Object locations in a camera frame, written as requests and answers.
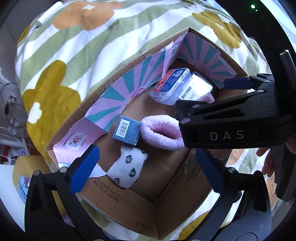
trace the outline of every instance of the pink plush wristband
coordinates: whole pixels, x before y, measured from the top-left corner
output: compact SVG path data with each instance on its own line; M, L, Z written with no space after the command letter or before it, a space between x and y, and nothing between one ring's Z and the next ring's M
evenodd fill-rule
M141 120L140 132L150 146L165 150L181 150L184 143L179 121L169 115L152 115Z

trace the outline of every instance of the red and blue label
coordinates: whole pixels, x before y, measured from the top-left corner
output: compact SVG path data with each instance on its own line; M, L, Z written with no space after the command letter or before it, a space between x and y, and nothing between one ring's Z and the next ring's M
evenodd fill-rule
M153 88L154 92L167 92L177 82L180 76L186 71L186 69L171 69L168 71L163 79L159 81Z

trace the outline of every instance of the flower-patterned bedding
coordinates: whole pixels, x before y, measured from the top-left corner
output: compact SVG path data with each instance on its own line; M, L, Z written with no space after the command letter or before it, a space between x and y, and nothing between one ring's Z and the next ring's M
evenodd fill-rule
M36 17L17 43L16 77L28 112L27 131L49 166L45 146L63 121L96 88L129 61L155 44L191 27L229 54L248 75L270 73L257 43L233 18L201 0L70 1ZM255 149L234 150L228 161L240 172L261 170L264 156ZM276 207L274 176L266 178ZM184 239L206 216L218 195L201 207L166 240ZM122 240L151 240L105 218L85 201L90 216ZM233 217L237 204L225 222Z

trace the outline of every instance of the barcode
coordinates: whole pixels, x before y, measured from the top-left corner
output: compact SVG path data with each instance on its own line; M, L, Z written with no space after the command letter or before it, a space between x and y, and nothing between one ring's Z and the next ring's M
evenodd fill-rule
M130 124L130 121L121 119L118 129L117 129L117 132L116 132L116 135L120 136L122 138L125 138L129 124Z
M178 77L182 72L183 72L183 70L179 70L175 76Z

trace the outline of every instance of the spotted white sock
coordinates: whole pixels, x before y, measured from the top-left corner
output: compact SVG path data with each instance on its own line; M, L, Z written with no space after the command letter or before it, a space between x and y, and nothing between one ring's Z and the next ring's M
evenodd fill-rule
M129 188L140 176L148 154L135 147L121 147L120 158L110 167L107 176L122 188Z

